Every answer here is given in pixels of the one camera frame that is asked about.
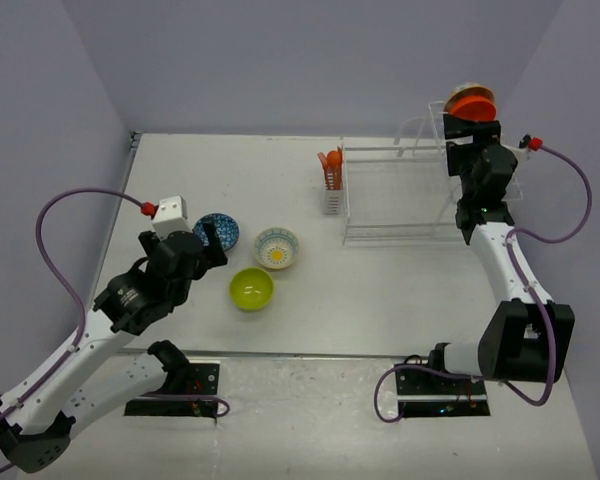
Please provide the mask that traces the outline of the yellow teal patterned bowl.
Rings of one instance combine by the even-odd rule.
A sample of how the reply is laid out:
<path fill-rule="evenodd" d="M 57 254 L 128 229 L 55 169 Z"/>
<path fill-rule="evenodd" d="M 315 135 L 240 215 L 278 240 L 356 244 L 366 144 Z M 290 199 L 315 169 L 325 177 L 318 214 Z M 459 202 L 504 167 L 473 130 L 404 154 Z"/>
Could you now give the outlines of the yellow teal patterned bowl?
<path fill-rule="evenodd" d="M 253 256 L 263 267 L 282 270 L 290 267 L 299 255 L 300 242 L 289 229 L 272 227 L 261 231 L 253 244 Z"/>

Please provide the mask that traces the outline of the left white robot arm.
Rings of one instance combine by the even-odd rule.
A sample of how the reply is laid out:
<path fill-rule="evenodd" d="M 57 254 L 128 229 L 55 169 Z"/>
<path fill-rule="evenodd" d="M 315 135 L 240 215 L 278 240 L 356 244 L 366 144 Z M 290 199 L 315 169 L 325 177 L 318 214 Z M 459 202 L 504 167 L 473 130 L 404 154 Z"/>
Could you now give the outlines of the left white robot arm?
<path fill-rule="evenodd" d="M 192 281 L 227 264 L 214 225 L 206 222 L 203 229 L 205 240 L 191 230 L 164 239 L 141 233 L 144 257 L 109 281 L 75 337 L 0 395 L 0 450 L 9 466 L 25 473 L 49 467 L 90 424 L 137 397 L 221 404 L 189 381 L 190 362 L 167 340 L 153 343 L 110 379 L 91 379 L 110 357 L 182 305 Z"/>

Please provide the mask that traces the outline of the blue triangle patterned bowl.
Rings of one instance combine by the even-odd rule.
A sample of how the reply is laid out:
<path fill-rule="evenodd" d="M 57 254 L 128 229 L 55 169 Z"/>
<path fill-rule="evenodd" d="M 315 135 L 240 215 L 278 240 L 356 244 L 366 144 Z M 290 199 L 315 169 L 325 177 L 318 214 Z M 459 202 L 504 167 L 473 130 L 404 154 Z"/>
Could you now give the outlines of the blue triangle patterned bowl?
<path fill-rule="evenodd" d="M 237 221 L 224 213 L 210 213 L 201 217 L 194 225 L 193 232 L 200 238 L 204 246 L 209 239 L 204 230 L 205 223 L 212 223 L 225 252 L 230 251 L 239 241 L 240 229 Z"/>

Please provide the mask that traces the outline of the orange bowl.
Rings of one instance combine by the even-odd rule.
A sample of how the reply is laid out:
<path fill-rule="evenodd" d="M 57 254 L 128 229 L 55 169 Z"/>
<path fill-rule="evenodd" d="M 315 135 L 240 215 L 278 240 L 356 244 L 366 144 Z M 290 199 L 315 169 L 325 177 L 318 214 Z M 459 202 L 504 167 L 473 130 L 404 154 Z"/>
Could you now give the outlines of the orange bowl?
<path fill-rule="evenodd" d="M 457 118 L 473 122 L 494 121 L 497 108 L 492 100 L 480 95 L 470 95 L 457 100 L 448 113 Z"/>

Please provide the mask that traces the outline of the lime green bowl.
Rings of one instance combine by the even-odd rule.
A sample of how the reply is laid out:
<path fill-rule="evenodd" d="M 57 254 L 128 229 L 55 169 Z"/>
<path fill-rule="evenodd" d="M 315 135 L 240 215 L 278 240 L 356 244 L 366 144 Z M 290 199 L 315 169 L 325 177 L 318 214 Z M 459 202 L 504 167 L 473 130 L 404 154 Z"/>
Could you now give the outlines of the lime green bowl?
<path fill-rule="evenodd" d="M 274 280 L 260 268 L 246 268 L 234 275 L 229 284 L 229 296 L 234 305 L 243 311 L 265 308 L 275 292 Z"/>

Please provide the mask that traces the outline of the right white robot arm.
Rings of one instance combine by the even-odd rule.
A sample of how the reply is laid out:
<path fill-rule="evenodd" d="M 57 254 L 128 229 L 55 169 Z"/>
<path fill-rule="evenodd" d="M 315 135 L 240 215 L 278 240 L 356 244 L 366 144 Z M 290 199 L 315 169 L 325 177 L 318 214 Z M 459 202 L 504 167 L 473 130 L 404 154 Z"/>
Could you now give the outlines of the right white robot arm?
<path fill-rule="evenodd" d="M 519 154 L 502 144 L 498 121 L 443 116 L 448 174 L 460 181 L 456 225 L 479 258 L 497 306 L 476 343 L 440 343 L 428 385 L 447 393 L 464 377 L 550 384 L 561 375 L 575 324 L 570 306 L 540 285 L 505 201 Z"/>

